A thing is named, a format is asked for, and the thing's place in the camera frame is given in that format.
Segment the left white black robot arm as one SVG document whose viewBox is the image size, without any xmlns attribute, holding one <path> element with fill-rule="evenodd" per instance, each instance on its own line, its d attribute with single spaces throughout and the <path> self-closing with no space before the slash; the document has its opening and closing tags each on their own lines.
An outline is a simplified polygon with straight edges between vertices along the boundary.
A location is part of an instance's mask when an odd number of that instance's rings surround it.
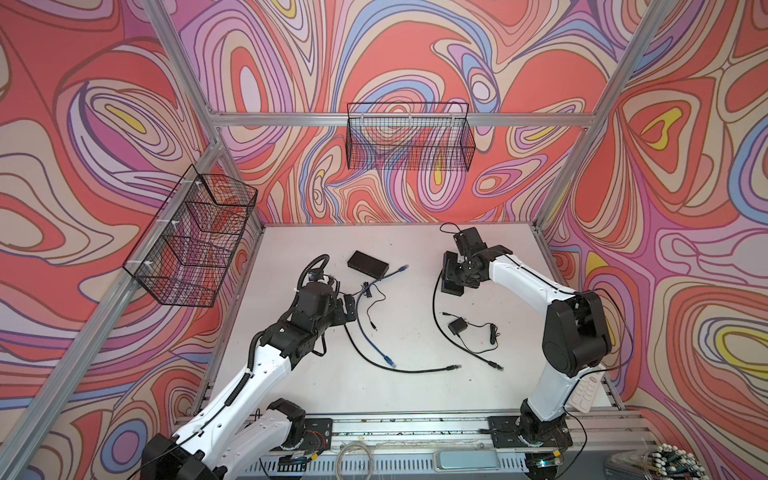
<svg viewBox="0 0 768 480">
<path fill-rule="evenodd" d="M 350 321 L 352 298 L 326 274 L 321 254 L 302 270 L 289 307 L 256 333 L 245 365 L 192 420 L 144 447 L 135 479 L 236 479 L 277 447 L 302 444 L 305 411 L 280 398 L 252 424 L 246 421 L 267 395 L 308 355 L 327 352 L 325 333 Z"/>
</svg>

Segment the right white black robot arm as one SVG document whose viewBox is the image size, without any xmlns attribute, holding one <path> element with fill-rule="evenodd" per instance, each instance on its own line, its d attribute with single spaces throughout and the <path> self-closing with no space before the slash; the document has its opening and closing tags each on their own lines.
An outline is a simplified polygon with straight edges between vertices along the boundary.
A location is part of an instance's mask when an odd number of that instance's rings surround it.
<svg viewBox="0 0 768 480">
<path fill-rule="evenodd" d="M 437 290 L 460 297 L 467 288 L 491 281 L 544 317 L 546 365 L 533 393 L 523 400 L 517 423 L 503 431 L 538 447 L 565 426 L 567 402 L 581 379 L 604 371 L 600 364 L 613 343 L 601 298 L 545 277 L 502 245 L 487 245 L 474 227 L 458 228 L 452 237 L 456 250 L 443 255 Z"/>
</svg>

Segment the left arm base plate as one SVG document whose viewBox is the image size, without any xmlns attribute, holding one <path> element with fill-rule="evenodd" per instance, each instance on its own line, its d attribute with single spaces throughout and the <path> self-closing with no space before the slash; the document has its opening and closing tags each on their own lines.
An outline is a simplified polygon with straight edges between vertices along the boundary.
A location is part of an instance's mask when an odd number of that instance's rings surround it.
<svg viewBox="0 0 768 480">
<path fill-rule="evenodd" d="M 329 417 L 306 419 L 300 439 L 289 439 L 283 445 L 270 450 L 271 453 L 297 453 L 311 456 L 320 454 L 331 447 L 333 420 Z"/>
</svg>

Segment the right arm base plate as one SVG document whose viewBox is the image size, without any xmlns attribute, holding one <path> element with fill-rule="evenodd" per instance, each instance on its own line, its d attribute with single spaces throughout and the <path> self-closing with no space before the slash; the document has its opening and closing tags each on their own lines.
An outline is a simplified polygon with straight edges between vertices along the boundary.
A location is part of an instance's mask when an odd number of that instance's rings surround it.
<svg viewBox="0 0 768 480">
<path fill-rule="evenodd" d="M 554 448 L 573 445 L 565 416 L 541 422 L 536 416 L 490 416 L 488 433 L 495 448 Z"/>
</svg>

